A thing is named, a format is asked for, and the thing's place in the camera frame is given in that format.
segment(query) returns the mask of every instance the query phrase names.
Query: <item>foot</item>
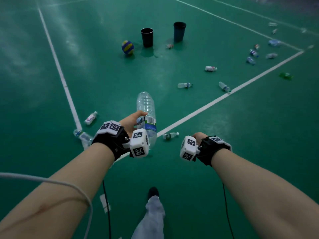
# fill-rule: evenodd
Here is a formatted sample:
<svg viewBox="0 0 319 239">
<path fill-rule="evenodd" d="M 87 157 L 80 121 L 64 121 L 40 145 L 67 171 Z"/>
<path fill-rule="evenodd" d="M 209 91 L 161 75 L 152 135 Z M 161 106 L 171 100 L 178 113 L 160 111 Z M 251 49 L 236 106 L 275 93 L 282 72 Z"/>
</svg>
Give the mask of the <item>foot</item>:
<svg viewBox="0 0 319 239">
<path fill-rule="evenodd" d="M 154 195 L 160 196 L 159 191 L 158 191 L 158 189 L 156 187 L 150 188 L 150 190 L 148 191 L 148 197 L 147 198 L 150 199 Z"/>
</svg>

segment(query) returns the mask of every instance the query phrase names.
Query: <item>black cup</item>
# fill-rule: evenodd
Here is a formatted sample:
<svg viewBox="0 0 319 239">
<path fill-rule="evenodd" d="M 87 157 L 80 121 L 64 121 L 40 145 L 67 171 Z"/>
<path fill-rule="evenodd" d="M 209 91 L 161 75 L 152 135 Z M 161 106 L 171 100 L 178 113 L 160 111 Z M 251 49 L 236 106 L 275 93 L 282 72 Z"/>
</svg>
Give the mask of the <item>black cup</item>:
<svg viewBox="0 0 319 239">
<path fill-rule="evenodd" d="M 176 22 L 174 23 L 174 42 L 178 43 L 183 40 L 185 33 L 186 23 Z"/>
<path fill-rule="evenodd" d="M 153 46 L 153 29 L 151 28 L 143 28 L 141 30 L 143 45 L 146 48 Z"/>
</svg>

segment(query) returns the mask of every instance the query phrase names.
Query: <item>light blue pants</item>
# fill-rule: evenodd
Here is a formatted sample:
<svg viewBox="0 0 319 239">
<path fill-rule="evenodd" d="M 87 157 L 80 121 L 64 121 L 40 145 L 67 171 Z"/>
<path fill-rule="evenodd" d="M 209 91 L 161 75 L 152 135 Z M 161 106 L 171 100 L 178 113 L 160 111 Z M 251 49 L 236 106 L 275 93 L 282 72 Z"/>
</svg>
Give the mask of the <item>light blue pants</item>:
<svg viewBox="0 0 319 239">
<path fill-rule="evenodd" d="M 146 204 L 146 214 L 131 239 L 164 239 L 165 211 L 160 199 L 154 195 Z"/>
</svg>

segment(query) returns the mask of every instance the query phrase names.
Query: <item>ball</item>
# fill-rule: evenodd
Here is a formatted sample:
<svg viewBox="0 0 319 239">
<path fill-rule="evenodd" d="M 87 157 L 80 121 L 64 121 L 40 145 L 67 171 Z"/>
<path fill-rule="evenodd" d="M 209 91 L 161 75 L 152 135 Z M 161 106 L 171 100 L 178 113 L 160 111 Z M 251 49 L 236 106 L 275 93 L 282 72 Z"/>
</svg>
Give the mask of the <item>ball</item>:
<svg viewBox="0 0 319 239">
<path fill-rule="evenodd" d="M 122 50 L 126 55 L 130 55 L 134 52 L 134 45 L 131 41 L 125 40 L 122 43 Z"/>
</svg>

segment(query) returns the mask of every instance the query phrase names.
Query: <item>motion capture device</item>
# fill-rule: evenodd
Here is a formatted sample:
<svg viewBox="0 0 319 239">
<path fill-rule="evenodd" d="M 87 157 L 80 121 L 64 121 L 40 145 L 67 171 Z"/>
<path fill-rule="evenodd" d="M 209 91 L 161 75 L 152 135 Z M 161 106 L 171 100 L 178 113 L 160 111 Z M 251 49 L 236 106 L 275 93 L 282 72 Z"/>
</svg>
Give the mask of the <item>motion capture device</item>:
<svg viewBox="0 0 319 239">
<path fill-rule="evenodd" d="M 181 144 L 180 157 L 188 161 L 196 161 L 196 158 L 198 158 L 203 164 L 211 166 L 212 157 L 222 148 L 233 151 L 232 146 L 218 136 L 208 136 L 202 139 L 199 146 L 196 145 L 194 137 L 185 136 Z"/>
<path fill-rule="evenodd" d="M 104 122 L 94 136 L 93 143 L 108 146 L 114 154 L 115 161 L 130 152 L 130 157 L 142 158 L 148 155 L 148 136 L 144 128 L 137 129 L 129 138 L 124 127 L 116 121 Z"/>
</svg>

